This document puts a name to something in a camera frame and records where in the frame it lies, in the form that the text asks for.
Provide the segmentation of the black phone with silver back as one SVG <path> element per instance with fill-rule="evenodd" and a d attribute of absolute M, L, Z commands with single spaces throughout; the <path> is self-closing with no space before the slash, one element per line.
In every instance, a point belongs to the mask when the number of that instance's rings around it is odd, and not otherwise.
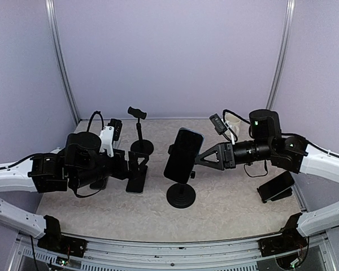
<path fill-rule="evenodd" d="M 143 169 L 140 169 L 138 172 L 133 173 L 130 178 L 128 178 L 126 192 L 132 194 L 142 194 L 144 191 L 144 185 L 146 180 L 148 166 L 145 166 Z"/>

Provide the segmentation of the black round stand base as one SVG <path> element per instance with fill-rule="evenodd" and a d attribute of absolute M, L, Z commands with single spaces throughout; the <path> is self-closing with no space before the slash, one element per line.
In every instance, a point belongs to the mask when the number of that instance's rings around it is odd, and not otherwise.
<path fill-rule="evenodd" d="M 141 120 L 145 120 L 147 113 L 138 108 L 129 107 L 128 114 L 137 119 L 136 129 L 138 140 L 132 143 L 131 151 L 151 155 L 154 151 L 154 145 L 151 141 L 143 138 Z"/>

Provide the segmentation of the blue phone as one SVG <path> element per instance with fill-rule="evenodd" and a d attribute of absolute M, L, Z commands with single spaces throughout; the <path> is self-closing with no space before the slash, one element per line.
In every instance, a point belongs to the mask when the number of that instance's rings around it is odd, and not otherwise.
<path fill-rule="evenodd" d="M 180 184 L 187 183 L 203 140 L 201 133 L 180 128 L 163 172 L 165 178 Z"/>

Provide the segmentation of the black front stand with pole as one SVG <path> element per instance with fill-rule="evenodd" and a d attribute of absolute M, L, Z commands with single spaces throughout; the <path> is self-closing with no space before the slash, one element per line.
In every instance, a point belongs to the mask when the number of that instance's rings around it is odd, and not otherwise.
<path fill-rule="evenodd" d="M 173 144 L 170 145 L 168 153 L 171 153 L 171 148 Z M 195 171 L 193 170 L 190 179 L 195 177 Z M 192 186 L 187 183 L 180 184 L 174 182 L 172 186 L 170 186 L 166 193 L 167 202 L 178 209 L 184 209 L 190 207 L 196 199 L 196 193 Z"/>

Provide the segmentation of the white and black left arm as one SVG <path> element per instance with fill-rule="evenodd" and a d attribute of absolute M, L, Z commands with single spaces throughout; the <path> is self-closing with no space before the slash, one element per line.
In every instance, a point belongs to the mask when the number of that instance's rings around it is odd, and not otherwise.
<path fill-rule="evenodd" d="M 0 193 L 28 191 L 52 193 L 89 186 L 94 194 L 104 190 L 108 178 L 137 181 L 146 176 L 149 155 L 116 148 L 122 123 L 112 119 L 101 124 L 99 135 L 89 129 L 68 135 L 63 149 L 28 155 L 12 164 L 0 165 Z M 59 221 L 52 216 L 29 213 L 0 198 L 0 221 L 56 251 L 68 245 Z"/>

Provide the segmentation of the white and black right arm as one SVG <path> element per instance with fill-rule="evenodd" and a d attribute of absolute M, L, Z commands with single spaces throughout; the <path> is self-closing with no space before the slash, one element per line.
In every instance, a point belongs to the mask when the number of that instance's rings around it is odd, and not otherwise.
<path fill-rule="evenodd" d="M 198 165 L 224 171 L 239 164 L 269 160 L 273 166 L 293 173 L 323 177 L 339 183 L 339 154 L 324 150 L 305 137 L 282 133 L 279 115 L 275 111 L 259 109 L 249 114 L 251 140 L 223 142 L 198 155 Z M 321 209 L 292 215 L 288 229 L 278 237 L 278 246 L 289 251 L 301 237 L 339 226 L 339 201 Z"/>

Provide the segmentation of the black folding phone stand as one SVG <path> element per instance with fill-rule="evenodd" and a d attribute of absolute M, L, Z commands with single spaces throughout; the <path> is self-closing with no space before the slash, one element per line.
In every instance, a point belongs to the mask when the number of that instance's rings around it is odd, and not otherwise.
<path fill-rule="evenodd" d="M 262 196 L 262 194 L 261 194 L 261 192 L 260 192 L 259 189 L 257 189 L 257 192 L 259 193 L 262 202 L 263 202 L 263 203 L 267 203 L 267 202 L 269 202 L 269 201 L 275 202 L 275 201 L 278 201 L 278 200 L 287 198 L 287 197 L 289 197 L 289 196 L 292 196 L 293 190 L 292 190 L 292 188 L 288 188 L 287 190 L 284 190 L 284 191 L 281 192 L 280 194 L 278 194 L 278 195 L 276 195 L 276 196 L 273 196 L 272 198 L 269 198 L 269 199 L 265 199 L 265 198 Z"/>

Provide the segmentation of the white ceramic mug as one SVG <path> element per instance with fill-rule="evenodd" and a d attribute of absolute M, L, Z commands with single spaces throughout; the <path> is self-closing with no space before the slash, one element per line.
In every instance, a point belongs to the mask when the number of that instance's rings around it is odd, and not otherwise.
<path fill-rule="evenodd" d="M 236 136 L 240 134 L 241 120 L 231 113 L 225 113 L 225 122 L 229 125 Z"/>

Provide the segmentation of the aluminium front rail base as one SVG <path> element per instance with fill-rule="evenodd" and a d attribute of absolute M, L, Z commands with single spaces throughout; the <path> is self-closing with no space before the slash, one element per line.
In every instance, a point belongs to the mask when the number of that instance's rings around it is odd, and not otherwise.
<path fill-rule="evenodd" d="M 85 237 L 83 257 L 70 257 L 66 266 L 55 261 L 59 253 L 31 246 L 19 234 L 6 270 L 32 270 L 33 259 L 43 269 L 61 270 L 278 270 L 277 260 L 288 256 L 263 257 L 260 236 L 209 242 L 131 242 Z"/>

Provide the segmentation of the right aluminium frame post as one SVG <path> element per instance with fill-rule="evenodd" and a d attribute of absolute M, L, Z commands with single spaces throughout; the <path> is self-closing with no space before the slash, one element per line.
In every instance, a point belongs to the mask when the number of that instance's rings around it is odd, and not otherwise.
<path fill-rule="evenodd" d="M 275 104 L 276 96 L 279 91 L 279 84 L 281 81 L 281 75 L 285 64 L 286 53 L 288 50 L 288 44 L 291 35 L 291 29 L 293 24 L 293 16 L 295 11 L 295 0 L 288 0 L 286 2 L 286 10 L 284 17 L 284 25 L 282 29 L 282 35 L 280 40 L 280 48 L 277 56 L 277 62 L 275 66 L 275 72 L 271 83 L 270 93 L 266 103 L 266 109 L 272 110 Z"/>

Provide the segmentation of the aluminium frame post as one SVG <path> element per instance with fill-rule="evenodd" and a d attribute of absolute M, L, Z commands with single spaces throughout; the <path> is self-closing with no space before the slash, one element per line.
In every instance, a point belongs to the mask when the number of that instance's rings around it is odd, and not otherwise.
<path fill-rule="evenodd" d="M 69 83 L 68 73 L 67 73 L 65 62 L 64 62 L 64 56 L 63 56 L 62 47 L 60 44 L 59 28 L 58 28 L 57 18 L 55 14 L 54 1 L 46 0 L 45 7 L 46 7 L 47 18 L 49 21 L 51 36 L 52 36 L 52 40 L 54 44 L 55 57 L 58 63 L 59 73 L 60 73 L 62 84 L 64 87 L 64 93 L 67 98 L 69 110 L 71 112 L 73 121 L 77 125 L 80 122 L 80 116 L 79 116 L 77 105 L 76 105 L 73 92 L 72 92 L 72 89 Z"/>
<path fill-rule="evenodd" d="M 288 0 L 286 2 L 286 10 L 284 17 L 284 25 L 282 29 L 282 35 L 280 40 L 280 48 L 277 56 L 277 62 L 275 66 L 275 72 L 271 83 L 270 93 L 266 103 L 266 109 L 272 110 L 275 104 L 276 96 L 279 91 L 279 84 L 281 81 L 281 75 L 285 64 L 286 53 L 288 50 L 288 44 L 291 35 L 291 29 L 293 24 L 293 16 L 295 11 L 295 0 Z"/>

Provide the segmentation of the left aluminium frame post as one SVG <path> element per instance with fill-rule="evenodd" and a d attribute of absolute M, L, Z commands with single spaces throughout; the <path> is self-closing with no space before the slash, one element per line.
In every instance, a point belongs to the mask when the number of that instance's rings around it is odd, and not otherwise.
<path fill-rule="evenodd" d="M 71 112 L 73 121 L 77 125 L 80 122 L 80 116 L 79 116 L 77 105 L 76 105 L 73 92 L 72 92 L 72 89 L 69 83 L 68 73 L 67 73 L 65 62 L 64 62 L 64 56 L 63 56 L 62 47 L 60 44 L 59 28 L 58 28 L 57 18 L 55 14 L 54 1 L 46 0 L 45 7 L 46 7 L 47 18 L 49 21 L 51 36 L 52 36 L 52 40 L 54 44 L 55 57 L 58 63 L 59 73 L 60 73 L 62 84 L 64 87 L 64 93 L 67 98 L 69 110 Z"/>

